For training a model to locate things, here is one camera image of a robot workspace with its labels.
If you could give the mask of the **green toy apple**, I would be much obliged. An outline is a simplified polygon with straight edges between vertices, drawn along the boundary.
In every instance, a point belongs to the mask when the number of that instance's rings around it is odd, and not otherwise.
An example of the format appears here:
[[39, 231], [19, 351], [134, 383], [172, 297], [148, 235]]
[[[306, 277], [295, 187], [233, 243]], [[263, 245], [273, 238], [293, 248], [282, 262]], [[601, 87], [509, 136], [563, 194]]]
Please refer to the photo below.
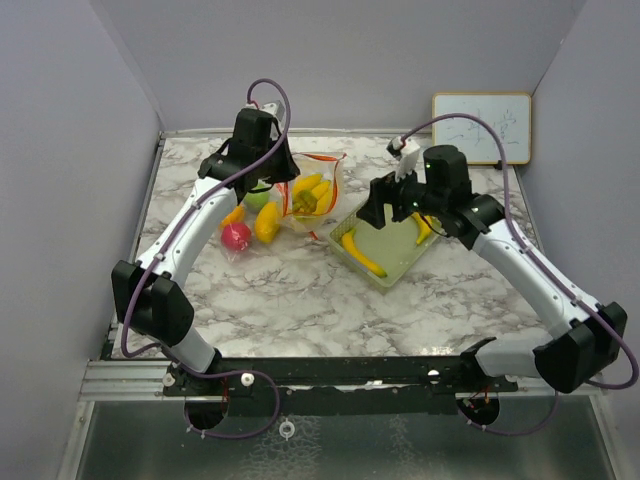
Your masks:
[[265, 184], [259, 184], [256, 188], [249, 191], [244, 199], [244, 206], [253, 213], [259, 213], [261, 209], [269, 202], [271, 187]]

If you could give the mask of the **clear orange-zip bag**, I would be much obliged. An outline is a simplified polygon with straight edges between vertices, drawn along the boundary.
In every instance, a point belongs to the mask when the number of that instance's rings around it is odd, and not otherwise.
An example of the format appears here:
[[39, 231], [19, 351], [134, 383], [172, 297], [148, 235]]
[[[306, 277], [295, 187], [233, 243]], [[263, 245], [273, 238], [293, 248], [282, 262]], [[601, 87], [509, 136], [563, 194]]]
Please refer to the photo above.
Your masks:
[[236, 262], [257, 245], [269, 245], [280, 230], [281, 214], [271, 185], [259, 182], [219, 225], [227, 260]]
[[297, 233], [309, 233], [336, 213], [344, 193], [346, 158], [342, 152], [293, 154], [299, 175], [277, 184], [271, 195], [281, 226]]

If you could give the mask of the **single yellow toy banana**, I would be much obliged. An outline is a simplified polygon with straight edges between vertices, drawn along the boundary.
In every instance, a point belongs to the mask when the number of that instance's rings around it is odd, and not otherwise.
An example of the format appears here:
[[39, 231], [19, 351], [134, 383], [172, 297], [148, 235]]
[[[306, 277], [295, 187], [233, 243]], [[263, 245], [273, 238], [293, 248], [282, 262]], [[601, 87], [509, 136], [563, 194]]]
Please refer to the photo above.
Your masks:
[[354, 229], [351, 229], [341, 236], [341, 245], [343, 249], [353, 257], [359, 264], [361, 264], [366, 270], [377, 276], [378, 278], [385, 278], [387, 276], [386, 271], [377, 263], [369, 259], [362, 251], [357, 247], [355, 243]]

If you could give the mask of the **red toy apple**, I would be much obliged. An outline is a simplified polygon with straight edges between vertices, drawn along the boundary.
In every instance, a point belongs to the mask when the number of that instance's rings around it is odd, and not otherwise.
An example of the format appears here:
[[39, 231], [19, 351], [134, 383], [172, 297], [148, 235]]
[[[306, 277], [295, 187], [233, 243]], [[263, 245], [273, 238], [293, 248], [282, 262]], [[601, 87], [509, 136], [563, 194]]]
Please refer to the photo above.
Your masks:
[[230, 251], [241, 252], [251, 243], [251, 230], [244, 223], [234, 223], [222, 230], [221, 243]]

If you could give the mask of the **orange toy bell pepper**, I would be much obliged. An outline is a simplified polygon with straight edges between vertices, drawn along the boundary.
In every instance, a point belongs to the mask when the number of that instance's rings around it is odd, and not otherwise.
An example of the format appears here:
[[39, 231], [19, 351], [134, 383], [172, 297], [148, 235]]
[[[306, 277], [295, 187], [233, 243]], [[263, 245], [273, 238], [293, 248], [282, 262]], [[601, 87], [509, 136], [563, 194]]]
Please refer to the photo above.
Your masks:
[[246, 212], [243, 205], [236, 206], [233, 211], [220, 222], [219, 229], [223, 230], [228, 225], [234, 223], [242, 223], [244, 221], [245, 214]]

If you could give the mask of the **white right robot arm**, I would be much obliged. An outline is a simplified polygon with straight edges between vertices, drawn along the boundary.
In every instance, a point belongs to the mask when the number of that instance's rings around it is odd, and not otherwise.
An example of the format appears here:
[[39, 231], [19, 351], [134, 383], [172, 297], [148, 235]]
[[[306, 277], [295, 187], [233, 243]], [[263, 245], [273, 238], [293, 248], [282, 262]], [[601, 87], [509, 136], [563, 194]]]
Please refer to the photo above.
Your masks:
[[489, 339], [468, 349], [472, 359], [459, 367], [467, 389], [481, 391], [495, 377], [512, 375], [541, 378], [571, 393], [617, 358], [626, 312], [571, 284], [508, 221], [498, 200], [473, 192], [462, 152], [451, 145], [422, 149], [399, 139], [387, 150], [398, 161], [396, 170], [371, 181], [358, 218], [376, 229], [385, 226], [387, 208], [394, 222], [413, 213], [436, 218], [447, 236], [496, 268], [546, 328], [538, 340]]

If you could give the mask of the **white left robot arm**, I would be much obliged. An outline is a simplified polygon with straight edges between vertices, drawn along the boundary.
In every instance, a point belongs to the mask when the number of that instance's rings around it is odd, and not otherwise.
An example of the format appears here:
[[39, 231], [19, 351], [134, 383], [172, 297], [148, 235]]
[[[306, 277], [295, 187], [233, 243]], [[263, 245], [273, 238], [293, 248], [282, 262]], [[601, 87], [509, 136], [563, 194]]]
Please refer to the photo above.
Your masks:
[[280, 101], [249, 103], [236, 117], [232, 136], [205, 158], [191, 193], [160, 237], [137, 260], [118, 262], [111, 273], [118, 321], [144, 335], [188, 370], [186, 382], [206, 395], [220, 385], [219, 353], [193, 324], [183, 292], [192, 266], [220, 223], [258, 183], [294, 179]]

